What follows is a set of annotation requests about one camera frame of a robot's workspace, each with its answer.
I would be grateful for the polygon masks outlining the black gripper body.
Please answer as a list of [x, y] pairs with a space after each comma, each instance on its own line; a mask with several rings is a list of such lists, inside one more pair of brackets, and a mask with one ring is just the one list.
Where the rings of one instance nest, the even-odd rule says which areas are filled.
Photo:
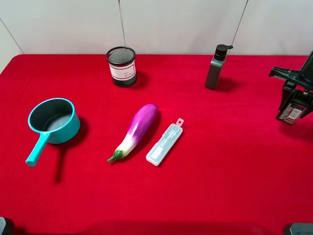
[[300, 70], [289, 70], [273, 67], [269, 77], [278, 77], [299, 85], [307, 91], [313, 90], [313, 52], [309, 54], [307, 60]]

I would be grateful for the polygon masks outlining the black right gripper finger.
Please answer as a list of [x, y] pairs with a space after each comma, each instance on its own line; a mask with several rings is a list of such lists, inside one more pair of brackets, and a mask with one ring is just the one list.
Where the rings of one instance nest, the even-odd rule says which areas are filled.
[[304, 103], [306, 110], [301, 114], [301, 119], [313, 112], [313, 93], [311, 91], [305, 90], [303, 92], [303, 99], [305, 100]]

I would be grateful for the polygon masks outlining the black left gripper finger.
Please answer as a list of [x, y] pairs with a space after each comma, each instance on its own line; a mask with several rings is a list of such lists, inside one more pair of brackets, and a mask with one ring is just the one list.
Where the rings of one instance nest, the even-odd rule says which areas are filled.
[[282, 99], [278, 110], [281, 110], [296, 88], [295, 83], [285, 83], [282, 88]]

